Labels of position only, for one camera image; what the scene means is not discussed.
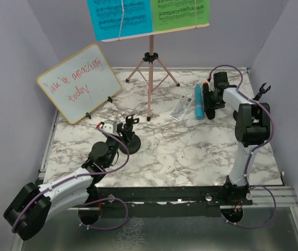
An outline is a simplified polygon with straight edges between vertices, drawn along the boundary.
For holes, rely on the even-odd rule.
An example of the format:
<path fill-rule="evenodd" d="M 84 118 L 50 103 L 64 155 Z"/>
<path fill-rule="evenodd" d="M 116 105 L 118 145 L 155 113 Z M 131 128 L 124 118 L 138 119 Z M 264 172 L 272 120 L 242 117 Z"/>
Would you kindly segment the black mic stand front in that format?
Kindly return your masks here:
<path fill-rule="evenodd" d="M 255 101 L 259 101 L 259 99 L 262 97 L 263 94 L 265 94 L 266 92 L 268 92 L 271 89 L 271 85 L 269 85 L 267 88 L 265 88 L 265 86 L 267 85 L 267 83 L 263 83 L 259 89 L 259 92 L 257 93 L 257 95 L 253 98 L 253 100 Z M 238 116 L 238 111 L 234 111 L 233 112 L 233 118 L 236 121 L 237 120 L 237 116 Z"/>

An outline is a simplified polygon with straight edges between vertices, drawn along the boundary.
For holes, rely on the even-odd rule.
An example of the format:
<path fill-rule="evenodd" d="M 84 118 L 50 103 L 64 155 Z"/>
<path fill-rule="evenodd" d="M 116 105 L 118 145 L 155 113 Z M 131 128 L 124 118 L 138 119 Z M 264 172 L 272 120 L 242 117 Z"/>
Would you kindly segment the blue sheet music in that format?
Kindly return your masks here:
<path fill-rule="evenodd" d="M 150 1 L 87 1 L 96 40 L 122 39 L 153 32 Z"/>

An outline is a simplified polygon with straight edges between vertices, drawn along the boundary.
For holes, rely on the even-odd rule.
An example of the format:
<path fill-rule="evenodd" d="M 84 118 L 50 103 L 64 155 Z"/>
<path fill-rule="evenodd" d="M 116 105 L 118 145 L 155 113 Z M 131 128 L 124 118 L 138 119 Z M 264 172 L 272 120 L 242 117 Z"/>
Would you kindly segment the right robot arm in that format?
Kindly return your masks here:
<path fill-rule="evenodd" d="M 235 138 L 238 141 L 237 155 L 233 169 L 222 188 L 222 199 L 234 204 L 246 197 L 249 176 L 256 154 L 261 145 L 270 138 L 270 118 L 268 104 L 256 104 L 237 90 L 235 85 L 220 83 L 210 90 L 209 83 L 202 84 L 204 112 L 208 119 L 215 118 L 215 111 L 231 106 L 237 112 Z"/>

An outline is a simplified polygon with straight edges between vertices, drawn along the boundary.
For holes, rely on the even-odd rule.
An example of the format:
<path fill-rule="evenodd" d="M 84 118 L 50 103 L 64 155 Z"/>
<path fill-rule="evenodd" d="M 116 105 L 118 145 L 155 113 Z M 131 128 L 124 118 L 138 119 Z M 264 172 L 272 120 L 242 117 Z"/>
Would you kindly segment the green sheet music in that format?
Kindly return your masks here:
<path fill-rule="evenodd" d="M 151 8 L 154 32 L 209 25 L 209 1 L 151 1 Z"/>

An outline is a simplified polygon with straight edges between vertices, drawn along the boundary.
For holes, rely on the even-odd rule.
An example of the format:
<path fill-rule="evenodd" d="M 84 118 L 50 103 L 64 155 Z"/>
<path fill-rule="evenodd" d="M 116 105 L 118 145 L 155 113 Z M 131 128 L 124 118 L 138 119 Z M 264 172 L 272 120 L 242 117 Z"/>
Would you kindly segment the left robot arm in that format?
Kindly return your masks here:
<path fill-rule="evenodd" d="M 109 121 L 98 124 L 97 130 L 106 136 L 106 140 L 93 145 L 81 167 L 54 182 L 24 185 L 3 214 L 12 232 L 28 240 L 56 214 L 73 206 L 94 205 L 97 193 L 92 189 L 110 172 L 108 168 L 113 165 L 118 151 L 130 154 L 128 145 L 134 134 L 129 129 L 130 126 L 123 123 L 115 128 Z"/>

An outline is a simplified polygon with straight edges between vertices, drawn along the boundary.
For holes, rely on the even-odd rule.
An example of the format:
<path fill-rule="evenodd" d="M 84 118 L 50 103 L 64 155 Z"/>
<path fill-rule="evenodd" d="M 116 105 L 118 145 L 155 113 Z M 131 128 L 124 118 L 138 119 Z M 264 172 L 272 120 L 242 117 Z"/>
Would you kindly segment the blue toy microphone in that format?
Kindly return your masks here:
<path fill-rule="evenodd" d="M 203 99 L 201 85 L 197 84 L 195 87 L 195 117 L 198 120 L 204 118 Z"/>

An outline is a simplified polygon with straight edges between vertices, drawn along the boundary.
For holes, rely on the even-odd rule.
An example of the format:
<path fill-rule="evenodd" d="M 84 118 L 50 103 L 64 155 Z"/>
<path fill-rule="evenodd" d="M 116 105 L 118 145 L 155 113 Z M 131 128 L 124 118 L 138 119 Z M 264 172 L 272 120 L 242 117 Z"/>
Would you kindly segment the pink music stand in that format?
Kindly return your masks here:
<path fill-rule="evenodd" d="M 177 32 L 177 31 L 184 31 L 184 30 L 190 30 L 190 29 L 199 29 L 199 28 L 205 28 L 208 27 L 210 24 L 195 24 L 194 26 L 188 26 L 188 27 L 181 27 L 181 28 L 175 28 L 175 29 L 168 29 L 165 31 L 152 31 L 152 32 L 147 32 L 147 33 L 141 33 L 139 35 L 130 35 L 130 36 L 121 36 L 121 31 L 123 28 L 123 20 L 121 20 L 121 24 L 119 27 L 118 31 L 118 36 L 117 38 L 112 38 L 112 39 L 106 39 L 104 42 L 109 42 L 109 41 L 119 41 L 119 40 L 124 40 L 124 39 L 130 39 L 130 38 L 137 38 L 137 37 L 144 37 L 148 36 L 149 39 L 149 50 L 144 54 L 144 57 L 141 59 L 140 63 L 134 68 L 134 70 L 131 72 L 131 74 L 126 78 L 126 82 L 128 83 L 132 76 L 136 73 L 139 72 L 140 75 L 143 77 L 145 82 L 148 85 L 148 92 L 147 92 L 147 121 L 151 120 L 151 98 L 152 98 L 152 93 L 165 81 L 167 77 L 170 77 L 173 82 L 176 84 L 177 87 L 180 86 L 180 83 L 174 78 L 172 75 L 171 71 L 167 68 L 167 66 L 163 63 L 163 61 L 159 58 L 158 54 L 154 52 L 154 36 L 155 35 L 160 35 L 164 33 L 170 33 L 170 32 Z M 165 70 L 166 76 L 161 80 L 159 84 L 157 84 L 154 87 L 154 61 L 158 61 L 158 63 L 161 65 L 161 67 Z M 148 63 L 148 79 L 144 77 L 142 72 L 140 71 L 140 67 L 142 66 L 143 63 L 147 62 Z"/>

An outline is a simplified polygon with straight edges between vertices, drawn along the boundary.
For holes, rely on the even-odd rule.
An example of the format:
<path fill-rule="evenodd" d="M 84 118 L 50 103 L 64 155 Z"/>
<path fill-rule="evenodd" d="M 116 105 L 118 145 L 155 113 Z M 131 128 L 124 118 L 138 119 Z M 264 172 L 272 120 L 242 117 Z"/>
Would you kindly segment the black microphone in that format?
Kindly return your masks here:
<path fill-rule="evenodd" d="M 209 120 L 215 118 L 215 110 L 213 109 L 212 92 L 209 90 L 209 83 L 204 82 L 203 87 L 203 105 L 204 112 Z"/>

